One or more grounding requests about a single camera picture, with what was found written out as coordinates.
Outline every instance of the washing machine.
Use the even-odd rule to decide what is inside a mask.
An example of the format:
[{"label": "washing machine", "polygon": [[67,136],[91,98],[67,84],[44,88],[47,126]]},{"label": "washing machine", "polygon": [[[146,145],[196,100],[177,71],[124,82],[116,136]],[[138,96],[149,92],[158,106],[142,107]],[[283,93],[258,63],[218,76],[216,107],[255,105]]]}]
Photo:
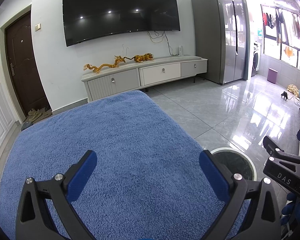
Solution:
[{"label": "washing machine", "polygon": [[252,77],[259,70],[260,53],[261,53],[261,44],[255,41],[253,45],[253,64],[252,64],[252,73],[251,73]]}]

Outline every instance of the slipper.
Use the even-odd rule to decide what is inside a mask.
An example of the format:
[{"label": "slipper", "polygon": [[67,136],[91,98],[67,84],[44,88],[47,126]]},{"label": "slipper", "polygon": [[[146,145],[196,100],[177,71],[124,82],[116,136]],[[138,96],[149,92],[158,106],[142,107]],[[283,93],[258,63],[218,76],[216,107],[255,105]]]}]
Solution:
[{"label": "slipper", "polygon": [[36,110],[34,110],[33,108],[28,112],[29,116],[35,115],[37,113]]},{"label": "slipper", "polygon": [[37,120],[40,116],[42,115],[42,112],[40,110],[37,111],[37,113],[29,119],[30,122],[33,122],[35,120]]}]

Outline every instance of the purple stool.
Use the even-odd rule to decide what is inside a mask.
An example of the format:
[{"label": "purple stool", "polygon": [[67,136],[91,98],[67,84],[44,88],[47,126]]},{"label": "purple stool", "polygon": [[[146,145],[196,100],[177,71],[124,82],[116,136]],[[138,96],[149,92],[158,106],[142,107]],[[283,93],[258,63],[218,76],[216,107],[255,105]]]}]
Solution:
[{"label": "purple stool", "polygon": [[267,77],[267,80],[273,84],[276,83],[277,81],[277,75],[278,75],[278,72],[272,68],[269,68],[268,69],[268,77]]}]

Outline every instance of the yellow cloth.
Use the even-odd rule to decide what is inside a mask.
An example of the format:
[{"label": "yellow cloth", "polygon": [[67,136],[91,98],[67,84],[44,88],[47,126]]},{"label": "yellow cloth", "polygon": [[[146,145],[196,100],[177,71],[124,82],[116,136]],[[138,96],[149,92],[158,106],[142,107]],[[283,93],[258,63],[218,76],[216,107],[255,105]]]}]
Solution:
[{"label": "yellow cloth", "polygon": [[286,46],[286,48],[284,49],[284,52],[286,53],[286,55],[288,57],[292,57],[293,56],[293,49],[289,46]]},{"label": "yellow cloth", "polygon": [[293,93],[296,97],[299,97],[299,90],[296,85],[288,85],[287,90]]}]

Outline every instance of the tile floor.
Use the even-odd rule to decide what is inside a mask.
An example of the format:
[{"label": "tile floor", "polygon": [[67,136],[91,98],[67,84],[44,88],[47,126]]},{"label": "tile floor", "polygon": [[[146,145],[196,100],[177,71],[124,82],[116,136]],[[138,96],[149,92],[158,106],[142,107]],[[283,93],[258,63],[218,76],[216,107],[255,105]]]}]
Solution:
[{"label": "tile floor", "polygon": [[[270,136],[287,153],[298,153],[296,134],[300,110],[294,100],[283,100],[285,88],[256,75],[249,81],[236,81],[223,86],[208,80],[183,79],[149,88],[146,94],[178,122],[202,148],[214,150],[234,147],[243,151],[255,164],[257,179],[263,174],[268,153],[262,147]],[[0,180],[12,144],[21,126],[9,140],[0,159]],[[274,183],[279,208],[286,203],[287,189]]]}]

